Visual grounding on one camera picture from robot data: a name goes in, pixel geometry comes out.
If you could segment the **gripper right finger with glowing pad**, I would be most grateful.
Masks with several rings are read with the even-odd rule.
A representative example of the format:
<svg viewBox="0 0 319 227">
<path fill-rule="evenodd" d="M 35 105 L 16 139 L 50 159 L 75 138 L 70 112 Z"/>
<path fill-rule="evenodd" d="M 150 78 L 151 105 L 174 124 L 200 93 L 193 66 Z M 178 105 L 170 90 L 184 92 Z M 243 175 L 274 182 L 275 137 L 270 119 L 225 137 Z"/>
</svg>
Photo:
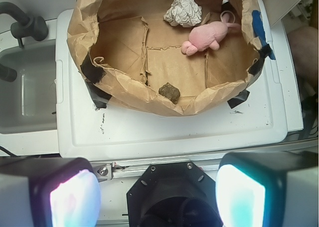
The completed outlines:
<svg viewBox="0 0 319 227">
<path fill-rule="evenodd" d="M 317 227 L 319 156 L 310 151 L 227 153 L 215 193 L 226 227 Z"/>
</svg>

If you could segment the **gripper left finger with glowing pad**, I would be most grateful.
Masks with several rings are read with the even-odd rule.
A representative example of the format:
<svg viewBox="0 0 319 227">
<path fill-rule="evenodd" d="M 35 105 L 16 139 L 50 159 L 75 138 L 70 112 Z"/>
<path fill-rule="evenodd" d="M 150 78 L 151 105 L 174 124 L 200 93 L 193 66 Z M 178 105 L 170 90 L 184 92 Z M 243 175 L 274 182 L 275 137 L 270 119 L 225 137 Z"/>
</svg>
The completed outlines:
<svg viewBox="0 0 319 227">
<path fill-rule="evenodd" d="M 101 190 L 84 158 L 0 159 L 2 227 L 94 227 Z"/>
</svg>

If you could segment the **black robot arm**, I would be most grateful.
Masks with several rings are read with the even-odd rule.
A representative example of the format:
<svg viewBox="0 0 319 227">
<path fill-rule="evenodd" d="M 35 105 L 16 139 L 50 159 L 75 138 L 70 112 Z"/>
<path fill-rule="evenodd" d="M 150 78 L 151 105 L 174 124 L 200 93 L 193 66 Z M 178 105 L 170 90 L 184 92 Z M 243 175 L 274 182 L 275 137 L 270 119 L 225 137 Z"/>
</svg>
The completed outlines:
<svg viewBox="0 0 319 227">
<path fill-rule="evenodd" d="M 126 194 L 132 227 L 316 227 L 319 158 L 230 152 L 210 178 L 192 162 L 151 165 Z M 0 160 L 3 227 L 94 227 L 102 203 L 84 158 Z"/>
</svg>

